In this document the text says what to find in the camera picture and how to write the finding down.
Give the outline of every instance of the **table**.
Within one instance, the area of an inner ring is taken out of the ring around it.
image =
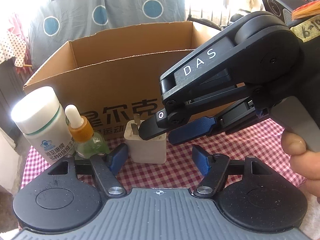
[[[164,164],[134,163],[129,157],[117,179],[126,190],[132,187],[187,187],[194,190],[203,178],[191,159],[192,145],[199,144],[209,153],[226,154],[231,159],[244,159],[246,155],[255,155],[299,187],[304,177],[290,169],[290,157],[283,152],[280,144],[282,131],[281,126],[268,119],[230,135],[222,133],[201,137],[178,146],[167,142],[167,161]],[[122,142],[124,138],[111,139],[108,145],[110,149],[114,149]],[[49,166],[31,146],[21,188]],[[93,184],[91,176],[82,175],[79,179]],[[240,179],[240,176],[229,176],[227,184]]]

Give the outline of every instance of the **blue gripper pad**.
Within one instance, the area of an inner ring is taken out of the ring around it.
[[[192,146],[192,160],[203,176],[207,175],[211,168],[210,158],[212,156],[199,145]]]
[[[199,138],[211,132],[216,125],[214,117],[201,117],[171,131],[168,136],[169,143],[178,145]]]
[[[112,156],[112,162],[109,169],[116,176],[128,159],[128,146],[125,143],[121,143],[110,154],[112,154],[110,155]]]

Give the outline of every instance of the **white power adapter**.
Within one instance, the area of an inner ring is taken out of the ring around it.
[[[145,141],[140,138],[138,132],[140,122],[143,121],[140,121],[139,115],[134,115],[134,119],[127,123],[124,131],[124,138],[131,159],[135,163],[165,163],[167,160],[166,133]]]

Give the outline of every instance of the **blue polka dot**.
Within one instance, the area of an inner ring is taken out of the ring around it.
[[[60,28],[60,23],[56,17],[49,16],[44,19],[43,30],[48,36],[55,35]]]
[[[103,5],[98,5],[92,12],[92,19],[97,25],[105,25],[108,22],[107,11]]]
[[[157,19],[163,13],[163,6],[158,0],[147,0],[143,4],[142,11],[148,18]]]

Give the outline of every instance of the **white supplement bottle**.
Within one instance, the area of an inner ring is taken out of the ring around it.
[[[49,164],[75,152],[66,115],[52,87],[27,94],[12,109],[11,118]]]

